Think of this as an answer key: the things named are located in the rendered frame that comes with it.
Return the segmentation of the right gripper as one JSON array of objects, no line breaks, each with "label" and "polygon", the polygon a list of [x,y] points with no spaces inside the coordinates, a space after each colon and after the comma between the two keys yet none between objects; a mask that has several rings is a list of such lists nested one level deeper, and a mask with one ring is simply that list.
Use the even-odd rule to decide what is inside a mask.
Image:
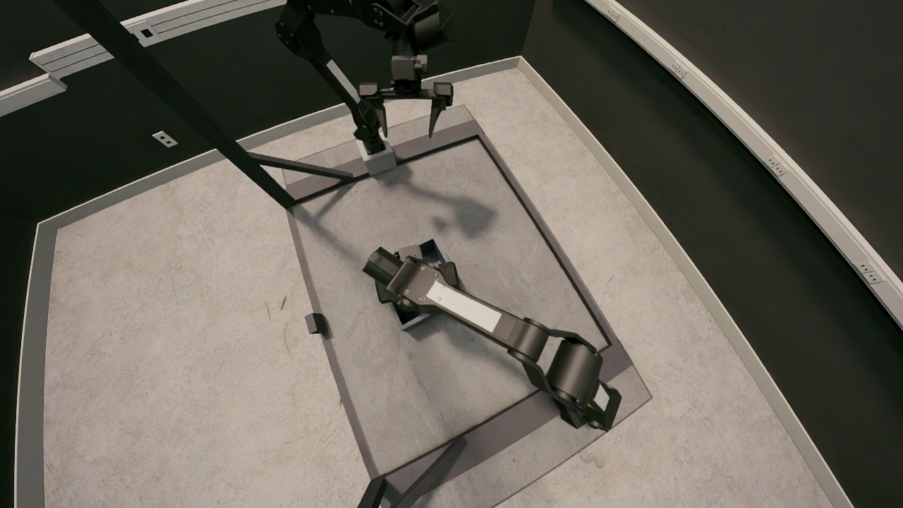
[{"label": "right gripper", "polygon": [[[456,272],[456,265],[453,262],[446,262],[438,265],[439,269],[442,271],[443,276],[449,281],[449,283],[453,287],[458,287],[460,285],[460,281],[458,279],[458,274]],[[378,281],[375,281],[375,289],[377,289],[377,295],[380,299],[380,303],[392,303],[393,301],[388,298],[390,296],[386,291],[385,286],[381,285]]]}]

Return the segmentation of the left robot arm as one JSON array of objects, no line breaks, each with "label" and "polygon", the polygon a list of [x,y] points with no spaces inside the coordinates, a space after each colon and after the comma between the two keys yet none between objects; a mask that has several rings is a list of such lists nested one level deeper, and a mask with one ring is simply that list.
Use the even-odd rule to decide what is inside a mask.
[{"label": "left robot arm", "polygon": [[380,153],[386,150],[378,131],[380,120],[375,111],[359,99],[358,90],[325,49],[320,31],[313,22],[316,13],[357,18],[365,26],[388,31],[384,38],[392,43],[392,56],[400,51],[418,54],[418,61],[411,61],[417,58],[389,60],[392,87],[397,81],[415,81],[420,87],[420,77],[428,76],[427,55],[420,55],[420,51],[433,52],[455,43],[454,14],[442,6],[441,0],[426,8],[415,0],[287,0],[279,23],[278,20],[275,22],[277,37],[285,47],[309,61],[351,109],[353,122],[357,125],[353,135],[364,141],[365,153]]}]

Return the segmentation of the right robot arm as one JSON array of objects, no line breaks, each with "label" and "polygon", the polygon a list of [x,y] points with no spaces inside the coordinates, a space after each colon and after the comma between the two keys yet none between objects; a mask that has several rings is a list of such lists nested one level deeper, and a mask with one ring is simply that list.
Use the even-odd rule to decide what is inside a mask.
[{"label": "right robot arm", "polygon": [[[600,381],[603,359],[576,332],[548,329],[528,317],[522,320],[456,289],[440,269],[423,260],[419,245],[401,248],[394,255],[380,246],[363,272],[384,285],[388,298],[402,308],[447,315],[501,345],[521,361],[535,388],[574,409],[594,430],[612,429],[622,396],[618,389]],[[545,376],[536,363],[548,337],[563,339]]]}]

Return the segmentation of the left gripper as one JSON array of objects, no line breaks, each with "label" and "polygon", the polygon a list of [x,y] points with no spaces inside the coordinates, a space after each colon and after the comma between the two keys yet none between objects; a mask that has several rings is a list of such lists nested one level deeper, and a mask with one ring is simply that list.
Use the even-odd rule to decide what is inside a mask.
[{"label": "left gripper", "polygon": [[[417,58],[417,56],[418,54],[415,54],[415,52],[400,51],[392,56],[392,60],[393,58],[411,60],[411,58]],[[435,91],[433,91],[433,89],[435,89]],[[383,105],[384,99],[431,99],[432,106],[429,125],[429,138],[431,138],[441,111],[452,106],[452,102],[454,102],[454,85],[451,83],[433,83],[433,89],[421,89],[419,85],[416,85],[415,81],[397,81],[393,89],[381,89],[379,83],[360,83],[358,86],[358,96],[365,106],[370,107],[375,111],[386,138],[388,131],[386,107]]]}]

